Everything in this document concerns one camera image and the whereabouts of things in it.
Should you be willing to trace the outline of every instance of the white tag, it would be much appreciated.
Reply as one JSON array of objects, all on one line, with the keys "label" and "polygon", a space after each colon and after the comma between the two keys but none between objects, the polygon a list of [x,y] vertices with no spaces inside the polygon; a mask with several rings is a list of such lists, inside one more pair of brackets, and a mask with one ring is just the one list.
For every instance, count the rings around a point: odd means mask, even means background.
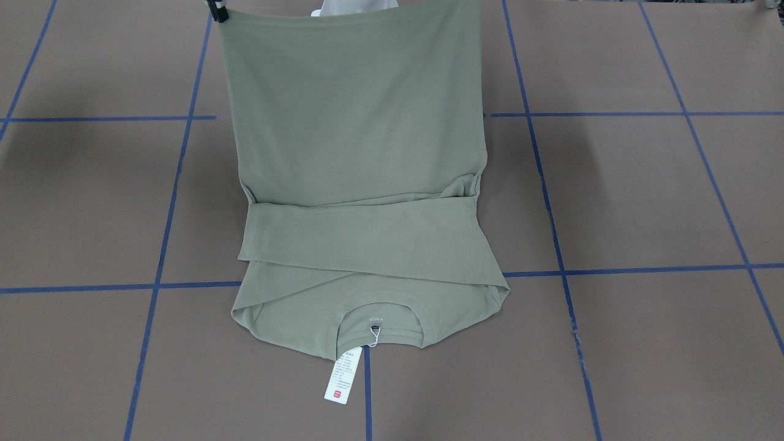
[{"label": "white tag", "polygon": [[348,394],[351,392],[351,385],[354,383],[354,375],[357,373],[359,356],[362,354],[362,347],[345,351],[332,368],[332,376],[327,383],[327,392],[324,399],[334,401],[338,404],[348,402]]}]

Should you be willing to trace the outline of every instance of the white string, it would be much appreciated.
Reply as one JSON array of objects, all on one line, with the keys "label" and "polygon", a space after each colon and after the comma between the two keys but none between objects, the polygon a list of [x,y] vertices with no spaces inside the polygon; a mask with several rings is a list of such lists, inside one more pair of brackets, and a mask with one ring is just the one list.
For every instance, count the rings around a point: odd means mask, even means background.
[{"label": "white string", "polygon": [[[379,332],[377,333],[373,332],[373,328],[378,328]],[[376,341],[374,341],[373,344],[368,344],[368,347],[375,348],[376,345],[379,343],[379,335],[381,335],[381,326],[370,326],[370,333],[373,334],[374,337],[376,337]]]}]

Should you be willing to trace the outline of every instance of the t-shirt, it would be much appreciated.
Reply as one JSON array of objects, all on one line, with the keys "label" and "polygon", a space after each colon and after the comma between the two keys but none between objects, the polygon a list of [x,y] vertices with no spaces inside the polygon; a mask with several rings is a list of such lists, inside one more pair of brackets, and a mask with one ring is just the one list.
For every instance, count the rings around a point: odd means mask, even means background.
[{"label": "t-shirt", "polygon": [[219,26],[249,201],[231,313],[255,337],[334,360],[371,326],[422,348],[501,308],[480,22],[479,0],[425,0]]}]

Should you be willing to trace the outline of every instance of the vertical blue line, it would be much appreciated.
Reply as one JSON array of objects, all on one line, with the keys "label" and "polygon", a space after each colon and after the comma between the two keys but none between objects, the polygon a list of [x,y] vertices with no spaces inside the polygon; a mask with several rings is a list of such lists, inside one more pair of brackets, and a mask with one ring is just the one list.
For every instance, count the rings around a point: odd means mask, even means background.
[{"label": "vertical blue line", "polygon": [[517,57],[517,46],[514,42],[514,33],[512,32],[512,23],[509,18],[509,9],[506,6],[506,0],[503,0],[503,14],[506,18],[506,30],[509,33],[509,41],[512,46],[512,56],[514,58],[514,66],[517,69],[517,80],[520,83],[520,92],[523,97],[523,106],[525,109],[525,118],[528,122],[528,133],[531,136],[531,145],[536,159],[536,169],[539,172],[539,179],[542,182],[542,196],[544,204],[547,208],[547,215],[550,217],[550,229],[553,232],[553,245],[555,246],[555,254],[558,259],[558,269],[561,274],[561,284],[564,287],[564,295],[566,297],[566,305],[569,310],[569,318],[572,322],[572,336],[575,339],[575,347],[577,349],[577,359],[579,360],[580,370],[583,374],[583,384],[586,389],[586,396],[588,398],[588,407],[590,408],[590,416],[593,422],[593,432],[597,441],[601,441],[601,428],[599,427],[599,417],[597,416],[596,405],[593,401],[593,389],[590,385],[590,379],[586,370],[585,358],[583,356],[583,343],[577,335],[577,317],[575,316],[574,305],[572,304],[572,294],[569,289],[569,281],[566,276],[564,267],[564,258],[561,254],[561,244],[558,242],[558,232],[555,228],[555,217],[553,216],[553,209],[550,205],[550,196],[547,192],[547,183],[544,176],[544,168],[542,167],[542,159],[539,155],[539,145],[536,142],[536,133],[534,131],[533,119],[531,117],[531,110],[528,107],[528,95],[525,92],[525,83],[523,81],[523,72],[520,67],[520,60]]},{"label": "vertical blue line", "polygon": [[373,441],[373,409],[370,400],[370,346],[365,346],[365,441]]},{"label": "vertical blue line", "polygon": [[3,121],[2,126],[0,126],[0,140],[5,136],[5,130],[8,129],[8,123],[11,122],[11,115],[13,115],[13,111],[16,109],[16,104],[19,102],[19,97],[22,95],[24,83],[27,82],[27,76],[30,74],[30,70],[33,68],[35,57],[38,56],[38,50],[41,49],[41,43],[43,43],[44,37],[46,36],[46,31],[49,29],[49,23],[52,21],[54,7],[56,5],[57,0],[52,0],[52,4],[49,6],[49,13],[46,14],[46,20],[44,20],[44,27],[41,29],[41,34],[38,36],[38,42],[35,43],[35,49],[33,49],[33,53],[30,55],[30,60],[27,62],[27,67],[24,68],[22,79],[19,81],[19,86],[17,86],[16,93],[13,95],[11,107],[8,108],[8,113],[5,115],[5,120]]},{"label": "vertical blue line", "polygon": [[738,246],[738,250],[740,251],[740,255],[743,259],[743,264],[746,266],[746,270],[749,272],[749,277],[751,278],[751,283],[754,285],[754,290],[757,292],[757,297],[760,299],[760,303],[762,304],[762,308],[765,311],[765,315],[768,317],[768,323],[771,326],[771,330],[773,330],[773,335],[776,341],[779,343],[779,350],[781,351],[782,355],[784,355],[784,341],[782,340],[782,336],[779,333],[779,328],[776,326],[776,322],[773,319],[773,314],[771,313],[771,309],[768,307],[768,302],[765,300],[765,295],[762,293],[762,289],[760,288],[760,284],[757,281],[757,276],[754,274],[754,268],[749,261],[749,256],[746,254],[746,249],[743,248],[743,244],[740,240],[740,235],[738,234],[738,230],[735,228],[735,222],[732,221],[732,217],[730,216],[729,209],[727,208],[727,204],[724,202],[724,196],[721,195],[721,190],[719,189],[719,184],[716,181],[716,177],[713,175],[713,170],[710,168],[710,164],[708,163],[708,157],[705,154],[705,150],[702,148],[702,143],[697,136],[697,130],[694,127],[694,123],[691,121],[691,116],[689,115],[688,111],[686,110],[686,104],[684,103],[684,99],[681,96],[681,91],[678,89],[678,85],[675,83],[675,77],[673,77],[673,72],[670,70],[670,65],[667,63],[667,59],[664,57],[664,52],[662,51],[662,47],[659,44],[659,39],[656,38],[656,33],[653,30],[653,25],[651,21],[648,19],[648,13],[645,12],[645,7],[642,3],[637,3],[640,6],[640,11],[642,12],[643,19],[645,20],[645,24],[648,25],[648,31],[651,33],[651,37],[653,38],[653,44],[656,46],[656,50],[659,52],[659,57],[662,59],[662,63],[664,64],[664,69],[667,72],[667,76],[670,78],[670,83],[673,86],[673,90],[675,91],[675,95],[678,99],[678,102],[681,103],[681,110],[683,111],[684,117],[686,118],[686,122],[688,123],[688,128],[691,130],[691,136],[694,138],[695,144],[697,144],[697,150],[699,151],[699,156],[702,158],[702,164],[705,166],[705,170],[708,173],[708,178],[710,179],[711,185],[713,185],[713,190],[716,192],[716,197],[719,199],[719,204],[721,205],[721,210],[724,212],[724,217],[727,219],[727,223],[730,226],[730,231],[732,231],[732,237],[735,238],[735,244]]},{"label": "vertical blue line", "polygon": [[209,41],[209,31],[212,25],[212,15],[207,17],[207,28],[204,32],[204,41],[201,44],[201,56],[198,61],[198,69],[196,70],[196,79],[194,80],[193,93],[191,95],[191,107],[188,111],[188,118],[185,124],[185,134],[183,135],[183,143],[180,146],[180,158],[177,162],[177,171],[174,175],[174,185],[172,187],[172,198],[169,201],[169,214],[166,217],[166,228],[163,233],[163,240],[161,243],[161,256],[158,259],[158,270],[155,272],[155,285],[152,291],[152,298],[150,299],[150,309],[147,313],[147,325],[144,327],[144,339],[142,341],[141,354],[139,356],[139,366],[136,368],[136,383],[133,386],[133,395],[131,397],[131,405],[128,412],[128,420],[125,423],[125,437],[124,441],[130,441],[131,431],[133,430],[133,420],[136,417],[136,404],[139,402],[139,392],[141,390],[142,376],[144,374],[144,363],[147,361],[147,346],[150,344],[150,335],[152,331],[152,323],[155,317],[155,306],[158,303],[158,291],[161,284],[161,277],[163,275],[163,265],[166,260],[166,250],[169,246],[169,233],[172,230],[172,219],[174,218],[174,207],[177,201],[177,187],[180,182],[180,174],[183,171],[183,160],[185,159],[185,152],[187,150],[188,140],[191,136],[191,125],[194,117],[194,109],[196,108],[196,97],[198,95],[198,87],[201,82],[201,70],[204,67],[204,59],[207,53],[207,42]]}]

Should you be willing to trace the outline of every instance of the garment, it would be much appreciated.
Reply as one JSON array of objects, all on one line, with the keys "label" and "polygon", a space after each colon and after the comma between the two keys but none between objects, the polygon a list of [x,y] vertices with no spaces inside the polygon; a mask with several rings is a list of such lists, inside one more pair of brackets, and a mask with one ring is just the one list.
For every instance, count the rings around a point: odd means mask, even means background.
[{"label": "garment", "polygon": [[487,162],[478,0],[219,26],[249,200],[232,310],[326,359],[425,347],[509,287],[477,222]]}]

